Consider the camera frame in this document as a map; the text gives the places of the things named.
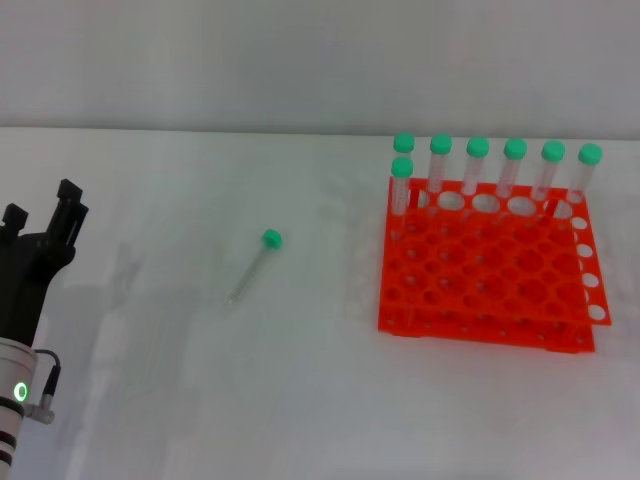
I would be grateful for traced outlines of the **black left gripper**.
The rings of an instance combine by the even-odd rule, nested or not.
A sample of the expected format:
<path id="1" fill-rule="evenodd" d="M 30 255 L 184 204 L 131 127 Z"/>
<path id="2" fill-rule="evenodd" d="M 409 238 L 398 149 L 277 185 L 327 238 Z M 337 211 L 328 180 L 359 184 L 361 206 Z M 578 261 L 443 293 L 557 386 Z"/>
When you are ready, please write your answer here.
<path id="1" fill-rule="evenodd" d="M 1 225 L 1 337 L 33 344 L 44 300 L 54 276 L 75 256 L 75 242 L 89 211 L 83 190 L 68 179 L 58 188 L 58 203 L 47 232 L 18 236 L 28 213 L 9 204 Z"/>

